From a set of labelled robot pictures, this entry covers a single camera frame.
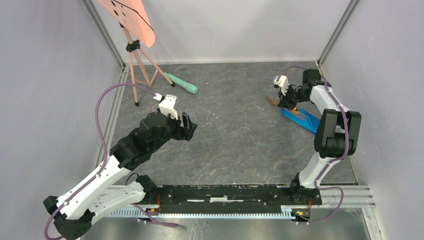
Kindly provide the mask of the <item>gold spoon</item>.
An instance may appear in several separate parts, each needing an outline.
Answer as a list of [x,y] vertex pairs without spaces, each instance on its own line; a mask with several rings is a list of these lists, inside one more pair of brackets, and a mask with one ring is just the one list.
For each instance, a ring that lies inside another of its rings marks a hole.
[[297,117],[300,120],[306,120],[306,116],[300,111],[299,108],[295,107],[290,111],[295,117]]

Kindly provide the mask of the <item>blue cloth napkin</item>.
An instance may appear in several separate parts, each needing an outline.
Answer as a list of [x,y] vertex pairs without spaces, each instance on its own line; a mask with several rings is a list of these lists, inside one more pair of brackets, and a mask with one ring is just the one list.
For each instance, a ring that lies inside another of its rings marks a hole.
[[289,120],[308,130],[312,134],[316,134],[320,124],[319,118],[297,107],[294,109],[282,108],[280,112]]

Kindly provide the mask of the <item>gold fork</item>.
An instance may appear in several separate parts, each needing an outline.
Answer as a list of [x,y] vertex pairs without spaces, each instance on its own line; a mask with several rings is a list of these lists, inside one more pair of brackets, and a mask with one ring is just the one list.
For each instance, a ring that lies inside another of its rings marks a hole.
[[278,106],[278,103],[277,102],[275,102],[271,97],[269,97],[269,96],[266,96],[265,97],[265,99],[266,99],[266,101],[271,105],[271,106],[274,106],[274,107],[277,107]]

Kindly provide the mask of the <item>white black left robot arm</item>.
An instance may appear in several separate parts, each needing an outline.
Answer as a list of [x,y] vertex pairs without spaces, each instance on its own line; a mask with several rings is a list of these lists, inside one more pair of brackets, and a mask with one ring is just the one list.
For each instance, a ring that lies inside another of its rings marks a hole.
[[190,141],[197,127],[186,112],[176,119],[160,112],[148,114],[77,186],[43,201],[50,214],[48,221],[54,224],[59,239],[76,240],[101,218],[127,205],[153,203],[158,187],[147,175],[138,176],[134,182],[107,195],[104,191],[148,161],[169,140]]

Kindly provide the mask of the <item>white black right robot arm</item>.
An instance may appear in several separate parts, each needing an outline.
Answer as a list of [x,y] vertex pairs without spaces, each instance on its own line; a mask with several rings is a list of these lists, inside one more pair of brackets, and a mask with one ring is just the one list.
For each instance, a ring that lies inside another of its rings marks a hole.
[[293,203],[302,204],[317,197],[322,178],[335,164],[355,153],[362,115],[342,104],[317,69],[305,68],[300,86],[290,84],[283,74],[274,78],[273,86],[278,89],[279,108],[293,111],[298,103],[311,102],[321,114],[314,135],[314,155],[296,174],[288,191]]

